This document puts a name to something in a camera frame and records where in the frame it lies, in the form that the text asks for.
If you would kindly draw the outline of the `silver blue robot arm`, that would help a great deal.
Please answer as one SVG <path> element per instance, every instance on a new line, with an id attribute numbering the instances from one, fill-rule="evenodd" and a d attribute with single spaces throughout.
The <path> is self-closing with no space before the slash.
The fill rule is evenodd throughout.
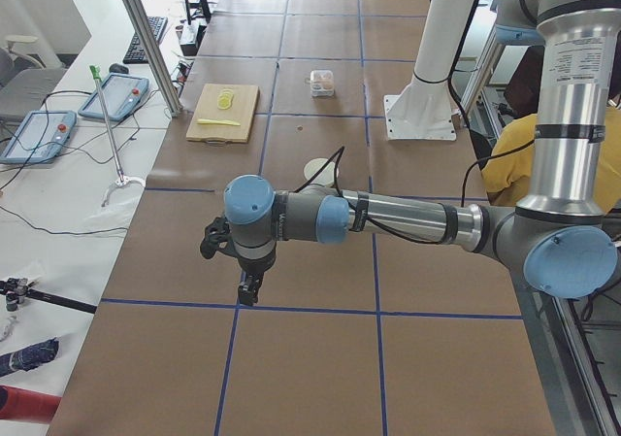
<path id="1" fill-rule="evenodd" d="M 443 215 L 457 204 L 474 150 L 466 130 L 448 141 L 392 140 L 384 94 L 405 85 L 408 60 L 433 32 L 461 32 L 462 13 L 433 20 L 427 0 L 278 0 L 282 28 L 271 35 L 279 61 L 261 176 L 291 197 L 326 197 L 308 184 L 305 164 L 328 157 L 344 193 L 385 194 L 394 217 L 372 214 L 363 234 L 336 245 L 291 240 L 251 307 L 317 307 L 508 313 L 515 309 L 505 270 L 441 243 L 435 223 L 422 237 L 407 216 Z"/>

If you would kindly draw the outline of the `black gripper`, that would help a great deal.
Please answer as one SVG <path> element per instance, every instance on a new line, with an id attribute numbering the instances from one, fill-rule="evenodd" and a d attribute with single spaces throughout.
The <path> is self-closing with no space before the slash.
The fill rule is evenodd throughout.
<path id="1" fill-rule="evenodd" d="M 238 285 L 238 302 L 241 305 L 254 306 L 258 302 L 264 273 L 273 267 L 276 259 L 277 252 L 275 249 L 259 258 L 238 255 L 238 263 L 244 272 Z"/>

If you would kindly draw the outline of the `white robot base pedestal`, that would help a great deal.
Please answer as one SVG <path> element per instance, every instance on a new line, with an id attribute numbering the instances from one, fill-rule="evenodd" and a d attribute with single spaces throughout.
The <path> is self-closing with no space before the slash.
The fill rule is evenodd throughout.
<path id="1" fill-rule="evenodd" d="M 478 0 L 431 0 L 410 83 L 384 97 L 390 140 L 454 141 L 449 79 Z"/>

